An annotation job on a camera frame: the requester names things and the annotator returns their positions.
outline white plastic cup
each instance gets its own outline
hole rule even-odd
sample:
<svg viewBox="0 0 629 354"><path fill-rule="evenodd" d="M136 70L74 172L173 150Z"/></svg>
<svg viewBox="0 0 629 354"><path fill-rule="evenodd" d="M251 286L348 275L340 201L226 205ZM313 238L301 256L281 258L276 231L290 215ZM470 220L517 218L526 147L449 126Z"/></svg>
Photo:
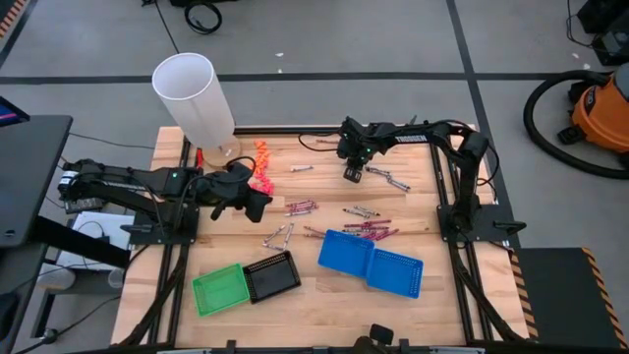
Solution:
<svg viewBox="0 0 629 354"><path fill-rule="evenodd" d="M152 84L194 146L218 148L234 134L234 117L214 67L204 56L171 56L157 66Z"/></svg>

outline gray floor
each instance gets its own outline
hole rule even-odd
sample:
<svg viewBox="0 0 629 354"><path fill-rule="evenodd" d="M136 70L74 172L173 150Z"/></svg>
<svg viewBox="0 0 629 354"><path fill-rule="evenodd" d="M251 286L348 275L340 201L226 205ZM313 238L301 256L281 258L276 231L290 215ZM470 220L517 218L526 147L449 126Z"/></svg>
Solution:
<svg viewBox="0 0 629 354"><path fill-rule="evenodd" d="M573 11L583 2L573 1ZM160 4L180 51L206 55L219 74L464 73L452 8L445 0L240 0L218 5L224 24L211 36L191 32L181 9ZM455 5L477 73L603 69L591 50L566 39L564 0L456 0ZM587 39L578 23L574 31ZM37 77L44 84L51 77L115 82L113 77L150 75L173 53L155 7L142 8L140 0L40 0L0 68L0 83L3 77ZM223 88L240 125L337 123L346 115L365 122L405 122L415 114L479 123L466 77L455 79L224 82ZM516 218L529 224L521 242L525 247L591 248L627 326L624 257L629 241L623 233L629 219L623 206L629 186L572 170L529 142L522 109L538 83L479 82L511 205ZM70 114L74 132L119 143L153 145L159 126L174 125L149 83L2 85L0 92L31 114ZM536 111L549 137L566 124L564 93L565 88L550 92ZM614 163L593 148L574 151ZM147 150L76 138L70 138L64 155L138 168L148 167L150 160ZM55 186L49 196L56 198ZM66 217L49 202L41 213L59 221ZM102 299L60 299L51 323L68 325ZM111 310L37 352L104 347L115 320L115 305L108 306ZM17 348L32 342L29 321L32 314Z"/></svg>

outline wooden tabletop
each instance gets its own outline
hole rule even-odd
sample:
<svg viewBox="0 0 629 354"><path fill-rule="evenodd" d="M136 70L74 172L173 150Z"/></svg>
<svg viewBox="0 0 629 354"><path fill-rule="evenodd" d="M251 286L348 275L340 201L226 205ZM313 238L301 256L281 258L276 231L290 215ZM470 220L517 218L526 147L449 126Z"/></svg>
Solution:
<svg viewBox="0 0 629 354"><path fill-rule="evenodd" d="M395 339L408 338L411 345L460 345L465 343L461 327L452 267L446 245L441 241L435 208L438 194L428 145L392 148L377 155L371 166L392 171L411 186L410 193L386 183L384 178L364 173L360 184L342 178L344 166L334 152L314 152L301 147L295 135L239 137L244 155L256 156L254 141L266 141L271 152L267 176L275 184L273 203L266 207L260 223L247 220L244 211L228 208L211 221L211 209L201 209L198 240L190 250L177 347L225 347L236 339L239 347L351 346L369 334L371 324L395 331ZM315 144L317 148L333 148ZM159 131L151 168L176 166L183 133L178 127ZM311 164L313 170L290 172L292 166ZM481 171L486 177L486 170ZM448 192L452 189L448 183ZM480 187L482 203L493 195ZM320 209L309 215L286 217L285 204L313 199ZM368 288L363 279L317 265L321 240L307 238L305 225L317 229L341 229L348 222L363 221L343 207L359 205L391 218L400 232L378 241L378 248L424 261L419 299L409 299ZM243 266L277 253L261 245L262 239L280 225L295 222L288 245L302 286L258 304L241 304L215 315L200 318L195 309L191 281L210 271L240 263ZM511 265L505 251L477 243L477 255L485 293L511 327L528 337L524 314ZM131 266L112 335L116 343L127 335L152 302L162 246L151 246ZM481 338L476 305L470 300L474 329ZM170 303L164 308L160 340L165 340Z"/></svg>

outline orange vacuum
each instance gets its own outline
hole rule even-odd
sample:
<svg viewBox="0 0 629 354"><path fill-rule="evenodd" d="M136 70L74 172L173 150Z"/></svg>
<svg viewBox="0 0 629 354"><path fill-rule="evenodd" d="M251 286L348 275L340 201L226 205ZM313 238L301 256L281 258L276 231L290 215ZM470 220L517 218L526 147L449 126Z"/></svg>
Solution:
<svg viewBox="0 0 629 354"><path fill-rule="evenodd" d="M579 82L568 92L575 104L572 126L557 134L559 141L571 145L585 140L615 151L626 169L598 166L577 158L549 142L535 126L533 111L542 94L559 83L574 80ZM543 82L527 100L524 125L536 145L562 162L598 176L629 179L629 64L611 74L576 70Z"/></svg>

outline green plastic box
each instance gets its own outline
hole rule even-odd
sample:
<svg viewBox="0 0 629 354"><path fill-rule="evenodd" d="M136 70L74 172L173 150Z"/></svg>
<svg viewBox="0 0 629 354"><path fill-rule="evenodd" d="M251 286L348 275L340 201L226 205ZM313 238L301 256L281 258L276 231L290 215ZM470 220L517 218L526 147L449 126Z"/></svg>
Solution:
<svg viewBox="0 0 629 354"><path fill-rule="evenodd" d="M250 298L243 267L239 264L193 279L193 292L200 317L229 309Z"/></svg>

